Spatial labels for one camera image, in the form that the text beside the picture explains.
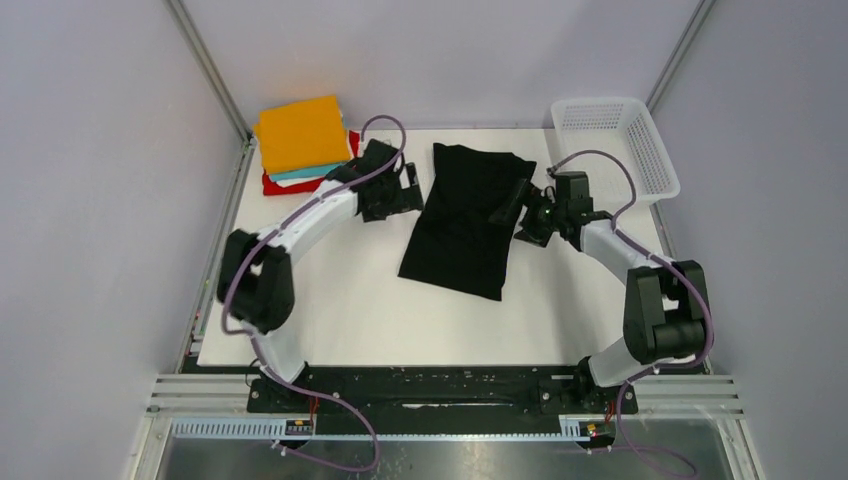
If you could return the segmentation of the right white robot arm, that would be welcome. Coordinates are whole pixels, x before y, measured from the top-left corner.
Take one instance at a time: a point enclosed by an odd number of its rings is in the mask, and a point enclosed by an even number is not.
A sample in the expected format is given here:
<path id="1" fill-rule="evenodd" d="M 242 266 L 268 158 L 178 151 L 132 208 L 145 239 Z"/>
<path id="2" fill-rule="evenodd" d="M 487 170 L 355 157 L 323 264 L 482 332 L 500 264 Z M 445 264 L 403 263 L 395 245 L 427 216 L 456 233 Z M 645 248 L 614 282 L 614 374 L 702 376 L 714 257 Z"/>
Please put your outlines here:
<path id="1" fill-rule="evenodd" d="M 704 353 L 712 343 L 703 270 L 694 261 L 668 259 L 630 237 L 614 215 L 598 210 L 584 172 L 556 173 L 542 190 L 519 180 L 491 223 L 517 226 L 514 239 L 539 247 L 559 235 L 611 272 L 625 288 L 622 335 L 580 364 L 575 402 L 597 412 L 613 386 L 648 369 Z"/>

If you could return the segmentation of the black t shirt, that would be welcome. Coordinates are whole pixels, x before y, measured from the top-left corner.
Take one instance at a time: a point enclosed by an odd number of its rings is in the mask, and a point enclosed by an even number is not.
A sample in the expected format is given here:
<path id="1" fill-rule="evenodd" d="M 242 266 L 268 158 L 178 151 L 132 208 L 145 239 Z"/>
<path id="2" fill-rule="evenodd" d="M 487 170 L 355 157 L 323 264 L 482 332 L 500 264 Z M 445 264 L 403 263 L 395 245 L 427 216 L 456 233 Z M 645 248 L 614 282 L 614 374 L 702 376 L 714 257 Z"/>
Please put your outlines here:
<path id="1" fill-rule="evenodd" d="M 500 301 L 515 223 L 490 217 L 536 163 L 463 145 L 435 143 L 432 152 L 433 184 L 398 276 Z"/>

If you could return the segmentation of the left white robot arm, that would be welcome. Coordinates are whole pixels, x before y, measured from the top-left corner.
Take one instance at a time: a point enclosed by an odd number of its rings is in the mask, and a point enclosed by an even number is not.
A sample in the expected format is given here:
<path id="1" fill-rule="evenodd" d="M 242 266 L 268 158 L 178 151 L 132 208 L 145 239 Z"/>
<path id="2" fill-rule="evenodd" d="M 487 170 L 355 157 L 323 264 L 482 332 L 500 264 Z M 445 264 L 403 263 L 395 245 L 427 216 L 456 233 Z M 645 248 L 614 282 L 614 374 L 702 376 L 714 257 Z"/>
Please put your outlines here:
<path id="1" fill-rule="evenodd" d="M 216 290 L 225 309 L 222 330 L 250 339 L 261 368 L 275 380 L 271 395 L 282 408 L 304 407 L 311 388 L 299 377 L 307 361 L 288 322 L 296 300 L 295 265 L 351 219 L 382 221 L 423 206 L 415 164 L 401 150 L 372 139 L 359 157 L 331 170 L 292 213 L 258 231 L 228 235 Z"/>

